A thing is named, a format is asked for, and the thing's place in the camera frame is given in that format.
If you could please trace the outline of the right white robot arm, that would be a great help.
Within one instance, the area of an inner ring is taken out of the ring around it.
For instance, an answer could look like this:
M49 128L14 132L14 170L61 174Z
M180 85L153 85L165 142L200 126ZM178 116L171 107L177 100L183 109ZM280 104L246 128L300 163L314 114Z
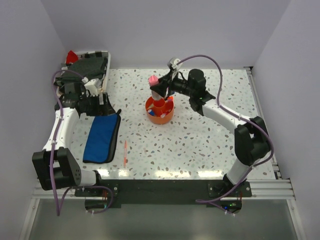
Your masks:
M173 71L160 78L153 75L148 83L157 98L165 99L172 93L187 96L194 112L214 120L233 134L236 160L223 177L222 189L227 196L235 196L250 169L273 150L264 120L259 116L247 119L219 105L217 97L207 91L206 78L200 69L190 70L187 79Z

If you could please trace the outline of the orange pink pen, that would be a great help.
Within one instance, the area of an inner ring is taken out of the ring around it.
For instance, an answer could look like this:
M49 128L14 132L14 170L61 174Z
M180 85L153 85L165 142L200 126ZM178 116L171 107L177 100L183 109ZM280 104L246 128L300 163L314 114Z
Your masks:
M124 141L124 155L123 155L123 167L126 168L127 165L127 148L128 148L128 144L127 144L127 140Z

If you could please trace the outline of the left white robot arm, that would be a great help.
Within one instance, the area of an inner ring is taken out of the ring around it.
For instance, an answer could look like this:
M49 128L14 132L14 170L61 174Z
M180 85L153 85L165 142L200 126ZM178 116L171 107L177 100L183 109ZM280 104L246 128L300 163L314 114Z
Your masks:
M104 190L97 170L83 170L71 153L72 135L82 114L93 117L84 145L83 162L110 163L115 156L121 111L115 111L107 93L92 96L85 93L65 93L57 99L55 121L42 151L33 153L32 163L43 190L86 187L92 196Z

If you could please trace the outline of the blue round stamp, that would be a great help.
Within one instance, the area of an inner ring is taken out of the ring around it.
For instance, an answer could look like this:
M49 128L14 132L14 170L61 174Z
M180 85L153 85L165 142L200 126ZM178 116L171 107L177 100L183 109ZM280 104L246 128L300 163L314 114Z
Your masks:
M153 117L156 116L156 113L155 113L152 109L149 109L149 110L148 110L148 113L149 113L151 116L153 116Z

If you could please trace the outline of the red clear pen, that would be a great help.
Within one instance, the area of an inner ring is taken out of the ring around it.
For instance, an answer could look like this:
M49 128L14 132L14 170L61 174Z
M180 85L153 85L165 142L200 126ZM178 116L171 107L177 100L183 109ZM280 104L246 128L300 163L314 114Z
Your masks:
M160 117L161 117L161 118L164 118L168 113L169 113L169 112L167 111L167 112L163 113Z

